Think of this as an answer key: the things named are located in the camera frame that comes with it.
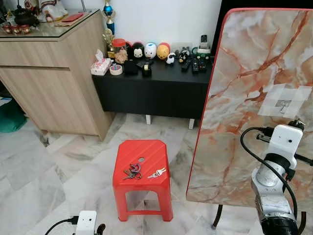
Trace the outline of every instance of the bunch of keys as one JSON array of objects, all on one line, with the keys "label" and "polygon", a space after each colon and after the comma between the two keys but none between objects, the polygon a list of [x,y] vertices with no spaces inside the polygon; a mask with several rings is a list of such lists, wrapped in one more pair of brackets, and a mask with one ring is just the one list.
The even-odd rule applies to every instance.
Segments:
[{"label": "bunch of keys", "polygon": [[127,174],[128,176],[123,178],[123,180],[132,179],[132,178],[135,178],[137,180],[141,179],[140,169],[141,169],[141,166],[139,163],[130,164],[129,170],[124,170],[124,173]]},{"label": "bunch of keys", "polygon": [[160,170],[156,170],[155,173],[153,173],[152,175],[148,176],[148,179],[156,178],[156,177],[160,176],[161,174],[163,174],[163,172],[166,172],[165,168],[162,168]]}]

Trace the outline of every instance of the light wood cabinet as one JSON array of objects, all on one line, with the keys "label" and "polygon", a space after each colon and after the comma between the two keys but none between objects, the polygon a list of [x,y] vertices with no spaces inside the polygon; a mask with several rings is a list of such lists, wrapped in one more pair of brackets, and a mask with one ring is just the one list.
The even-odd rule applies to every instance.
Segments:
[{"label": "light wood cabinet", "polygon": [[113,116],[90,74],[102,21],[95,11],[59,37],[0,37],[0,79],[41,130],[105,137]]}]

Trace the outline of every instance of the trophy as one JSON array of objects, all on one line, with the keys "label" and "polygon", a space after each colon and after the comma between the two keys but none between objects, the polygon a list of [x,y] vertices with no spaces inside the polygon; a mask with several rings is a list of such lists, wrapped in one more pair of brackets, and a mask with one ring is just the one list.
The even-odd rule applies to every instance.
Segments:
[{"label": "trophy", "polygon": [[105,0],[105,6],[103,7],[103,16],[107,20],[107,27],[112,31],[114,35],[114,22],[113,19],[115,17],[115,11],[109,4],[110,0]]},{"label": "trophy", "polygon": [[112,46],[112,41],[114,39],[114,35],[112,34],[112,31],[107,28],[104,32],[104,34],[102,34],[104,40],[107,43],[107,47],[108,47],[108,57],[109,58],[114,58],[114,48]]}]

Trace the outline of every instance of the black sideboard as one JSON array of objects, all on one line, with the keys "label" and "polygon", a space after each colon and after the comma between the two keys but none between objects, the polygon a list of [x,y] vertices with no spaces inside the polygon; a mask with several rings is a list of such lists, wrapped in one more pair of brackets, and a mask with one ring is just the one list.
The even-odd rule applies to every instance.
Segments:
[{"label": "black sideboard", "polygon": [[113,76],[108,71],[104,76],[92,75],[102,107],[105,111],[169,116],[178,118],[201,118],[212,63],[208,70],[192,74],[181,71],[181,64],[172,66],[155,59],[152,76]]}]

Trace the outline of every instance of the marble floor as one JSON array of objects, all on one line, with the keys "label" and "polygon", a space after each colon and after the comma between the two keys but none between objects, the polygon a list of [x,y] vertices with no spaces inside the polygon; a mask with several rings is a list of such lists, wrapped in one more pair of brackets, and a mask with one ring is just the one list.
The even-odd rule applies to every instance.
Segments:
[{"label": "marble floor", "polygon": [[[103,142],[98,137],[50,134],[43,136],[32,122],[21,130],[0,134],[0,234],[43,235],[55,222],[96,210],[97,225],[106,235],[261,235],[254,208],[224,206],[216,230],[211,229],[217,205],[185,200],[198,128],[188,120],[117,114]],[[117,218],[112,174],[119,144],[128,139],[160,139],[167,144],[174,218],[157,215]],[[158,208],[152,192],[127,195],[130,209]],[[51,235],[72,235],[64,223]],[[312,234],[312,223],[303,234]]]}]

